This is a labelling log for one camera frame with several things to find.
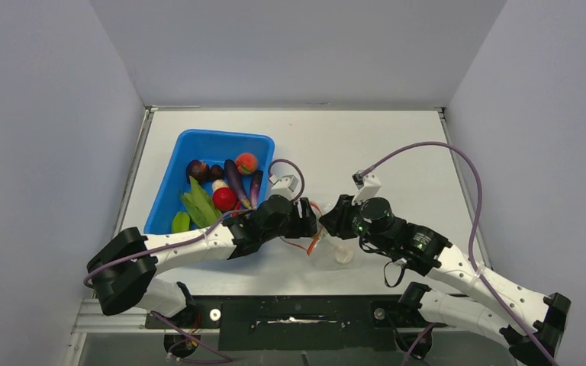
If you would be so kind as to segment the fake red chili pepper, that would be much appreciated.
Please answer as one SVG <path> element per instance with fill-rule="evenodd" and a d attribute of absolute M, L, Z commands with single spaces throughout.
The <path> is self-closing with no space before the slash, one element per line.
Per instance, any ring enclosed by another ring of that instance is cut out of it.
<path fill-rule="evenodd" d="M 236 217 L 239 214 L 239 211 L 243 208 L 243 205 L 238 201 L 236 206 L 234 207 L 234 213 L 231 215 L 232 217 Z"/>

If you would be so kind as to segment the small dark fake fig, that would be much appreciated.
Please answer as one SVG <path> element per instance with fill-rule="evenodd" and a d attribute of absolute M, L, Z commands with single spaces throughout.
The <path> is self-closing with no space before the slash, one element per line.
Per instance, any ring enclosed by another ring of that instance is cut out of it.
<path fill-rule="evenodd" d="M 209 174 L 208 174 L 208 180 L 209 181 L 216 181 L 218 179 L 223 179 L 224 178 L 224 169 L 218 165 L 212 165 L 209 168 Z"/>

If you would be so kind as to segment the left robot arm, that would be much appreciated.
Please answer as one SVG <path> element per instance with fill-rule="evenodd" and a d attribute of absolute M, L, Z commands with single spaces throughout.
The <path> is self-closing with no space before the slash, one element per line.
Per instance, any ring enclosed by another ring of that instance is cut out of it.
<path fill-rule="evenodd" d="M 279 237 L 311 238 L 318 231 L 311 202 L 273 195 L 253 210 L 232 210 L 211 226 L 182 233 L 120 231 L 87 264 L 85 284 L 106 316 L 138 307 L 174 317 L 192 303 L 182 283 L 158 275 L 186 265 L 252 255 Z"/>

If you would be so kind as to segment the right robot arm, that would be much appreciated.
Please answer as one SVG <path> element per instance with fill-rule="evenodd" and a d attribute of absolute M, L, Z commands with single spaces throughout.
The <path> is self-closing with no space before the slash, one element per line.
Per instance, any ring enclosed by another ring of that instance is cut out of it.
<path fill-rule="evenodd" d="M 362 250 L 400 261 L 404 271 L 444 283 L 454 297 L 418 282 L 398 302 L 403 322 L 441 323 L 485 336 L 525 365 L 553 365 L 571 301 L 560 293 L 531 291 L 466 257 L 445 236 L 392 213 L 383 197 L 353 204 L 341 195 L 320 224 L 340 239 L 357 238 Z"/>

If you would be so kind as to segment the white fake garlic piece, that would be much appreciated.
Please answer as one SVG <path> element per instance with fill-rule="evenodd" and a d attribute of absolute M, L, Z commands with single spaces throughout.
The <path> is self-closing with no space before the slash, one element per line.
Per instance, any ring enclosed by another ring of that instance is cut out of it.
<path fill-rule="evenodd" d="M 339 265 L 350 265 L 353 263 L 354 252 L 346 246 L 335 246 L 334 258 Z"/>

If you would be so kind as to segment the clear zip top bag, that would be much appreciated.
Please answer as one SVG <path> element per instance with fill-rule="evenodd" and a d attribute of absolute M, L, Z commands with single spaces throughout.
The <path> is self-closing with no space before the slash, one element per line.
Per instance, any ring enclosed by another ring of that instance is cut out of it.
<path fill-rule="evenodd" d="M 360 269 L 363 260 L 356 255 L 349 242 L 330 236 L 321 224 L 318 232 L 311 238 L 289 239 L 280 236 L 279 240 L 290 248 L 290 262 L 299 270 L 307 271 L 347 271 Z M 353 250 L 354 259 L 350 265 L 339 265 L 334 258 L 335 246 L 346 246 Z"/>

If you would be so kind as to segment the small fake white mushroom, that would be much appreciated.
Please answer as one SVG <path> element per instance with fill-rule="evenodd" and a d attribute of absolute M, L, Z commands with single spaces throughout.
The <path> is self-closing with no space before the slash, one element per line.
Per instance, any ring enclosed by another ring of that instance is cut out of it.
<path fill-rule="evenodd" d="M 217 179 L 212 182 L 212 190 L 216 192 L 221 188 L 229 188 L 228 183 L 224 179 Z"/>

